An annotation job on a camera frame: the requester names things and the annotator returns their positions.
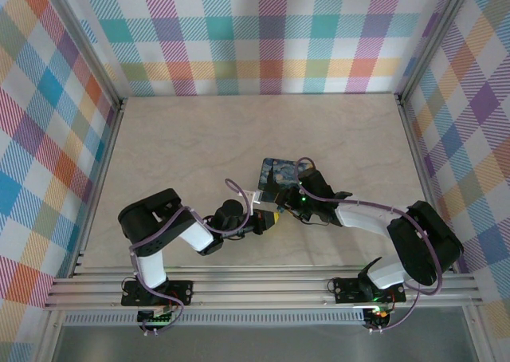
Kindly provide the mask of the grey metal panel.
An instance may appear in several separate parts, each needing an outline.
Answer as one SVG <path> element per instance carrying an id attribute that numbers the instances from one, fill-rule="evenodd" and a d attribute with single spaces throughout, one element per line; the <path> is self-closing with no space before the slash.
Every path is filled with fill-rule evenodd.
<path id="1" fill-rule="evenodd" d="M 459 308 L 416 309 L 370 334 L 359 325 L 65 326 L 52 362 L 479 362 Z"/>

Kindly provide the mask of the starry night tin box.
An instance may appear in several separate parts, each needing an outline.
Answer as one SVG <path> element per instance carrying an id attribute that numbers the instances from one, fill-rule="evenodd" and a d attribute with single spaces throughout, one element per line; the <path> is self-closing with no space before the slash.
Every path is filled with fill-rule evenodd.
<path id="1" fill-rule="evenodd" d="M 288 203 L 297 201 L 298 204 L 307 200 L 300 192 L 294 175 L 296 162 L 285 159 L 265 158 L 261 165 L 258 190 L 262 193 L 261 201 L 274 203 L 278 194 L 287 194 Z"/>

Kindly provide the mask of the aluminium corner post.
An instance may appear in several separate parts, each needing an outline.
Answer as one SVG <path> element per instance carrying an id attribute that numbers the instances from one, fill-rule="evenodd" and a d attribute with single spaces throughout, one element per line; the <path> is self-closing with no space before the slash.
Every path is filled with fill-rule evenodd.
<path id="1" fill-rule="evenodd" d="M 457 16 L 465 0 L 438 0 L 437 7 L 427 21 L 418 46 L 412 54 L 398 84 L 395 97 L 404 106 L 422 79 L 426 67 L 431 62 L 449 27 Z"/>
<path id="2" fill-rule="evenodd" d="M 98 83 L 108 94 L 115 108 L 120 110 L 123 107 L 123 97 L 116 90 L 116 87 L 114 86 L 105 68 L 100 62 L 96 51 L 92 47 L 92 43 L 88 39 L 88 36 L 85 33 L 81 23 L 79 22 L 79 19 L 73 12 L 72 7 L 69 5 L 67 0 L 50 1 L 54 6 L 57 14 L 63 21 L 63 24 L 67 28 L 69 35 L 76 44 L 79 52 L 82 54 L 92 73 L 98 80 Z"/>

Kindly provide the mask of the aluminium side rail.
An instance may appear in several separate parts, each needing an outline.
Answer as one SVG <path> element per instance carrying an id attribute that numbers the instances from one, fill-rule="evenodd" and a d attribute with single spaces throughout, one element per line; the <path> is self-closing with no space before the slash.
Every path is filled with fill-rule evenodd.
<path id="1" fill-rule="evenodd" d="M 128 102 L 128 98 L 120 100 L 120 104 L 116 106 L 113 114 L 112 126 L 108 135 L 108 141 L 104 147 L 104 154 L 100 161 L 99 171 L 97 173 L 96 182 L 90 194 L 90 201 L 86 205 L 85 217 L 83 225 L 74 243 L 73 252 L 69 259 L 69 265 L 65 269 L 64 277 L 71 278 L 75 274 L 75 269 L 78 267 L 78 259 L 84 254 L 88 239 L 92 231 L 92 224 L 96 216 L 97 208 L 100 201 L 100 196 L 104 188 L 104 182 L 108 173 L 109 164 L 111 162 L 112 153 L 116 144 L 116 139 L 120 131 L 120 125 L 124 117 L 124 111 Z"/>
<path id="2" fill-rule="evenodd" d="M 441 272 L 444 273 L 450 270 L 463 254 L 464 247 L 434 209 L 430 181 L 426 176 L 425 163 L 418 149 L 417 139 L 412 133 L 410 121 L 402 102 L 400 100 L 395 102 L 418 173 L 418 180 L 425 196 L 423 201 L 418 200 L 408 206 L 406 213 L 422 228 L 425 234 L 420 235 L 415 225 L 407 218 L 397 218 L 390 222 L 390 238 L 395 244 L 397 254 L 407 273 L 416 282 L 431 286 L 438 276 L 431 253 L 435 253 Z"/>

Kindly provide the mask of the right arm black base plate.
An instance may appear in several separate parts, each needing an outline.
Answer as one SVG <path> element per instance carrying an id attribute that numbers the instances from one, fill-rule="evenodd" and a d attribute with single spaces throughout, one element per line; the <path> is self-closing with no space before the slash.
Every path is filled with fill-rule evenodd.
<path id="1" fill-rule="evenodd" d="M 402 284 L 387 289 L 377 288 L 358 278 L 334 277 L 327 283 L 327 290 L 334 295 L 335 303 L 403 303 L 406 294 Z"/>

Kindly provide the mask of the plaid cloth backdrop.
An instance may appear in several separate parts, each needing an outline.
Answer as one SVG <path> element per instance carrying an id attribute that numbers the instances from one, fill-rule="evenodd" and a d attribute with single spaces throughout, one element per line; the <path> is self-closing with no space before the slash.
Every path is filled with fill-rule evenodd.
<path id="1" fill-rule="evenodd" d="M 66 0 L 118 92 L 394 92 L 445 0 Z"/>
<path id="2" fill-rule="evenodd" d="M 510 362 L 510 0 L 463 0 L 406 111 L 496 360 Z"/>
<path id="3" fill-rule="evenodd" d="M 0 0 L 0 362 L 29 362 L 114 109 L 50 0 Z"/>

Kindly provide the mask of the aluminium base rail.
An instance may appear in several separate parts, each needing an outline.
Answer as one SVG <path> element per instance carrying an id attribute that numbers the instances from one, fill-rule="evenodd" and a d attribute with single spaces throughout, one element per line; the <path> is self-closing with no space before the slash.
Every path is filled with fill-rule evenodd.
<path id="1" fill-rule="evenodd" d="M 329 309 L 334 277 L 356 277 L 353 266 L 182 266 L 166 269 L 171 280 L 191 280 L 190 309 Z M 121 309 L 121 283 L 129 267 L 76 268 L 53 282 L 47 310 Z"/>

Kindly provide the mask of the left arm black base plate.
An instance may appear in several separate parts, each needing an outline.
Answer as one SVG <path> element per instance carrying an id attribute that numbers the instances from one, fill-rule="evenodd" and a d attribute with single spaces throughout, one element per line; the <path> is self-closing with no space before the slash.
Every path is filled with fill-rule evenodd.
<path id="1" fill-rule="evenodd" d="M 170 305 L 171 301 L 154 295 L 140 284 L 138 280 L 124 282 L 122 306 L 163 306 Z M 165 281 L 162 285 L 154 288 L 158 293 L 179 299 L 184 305 L 189 305 L 193 296 L 192 281 Z"/>

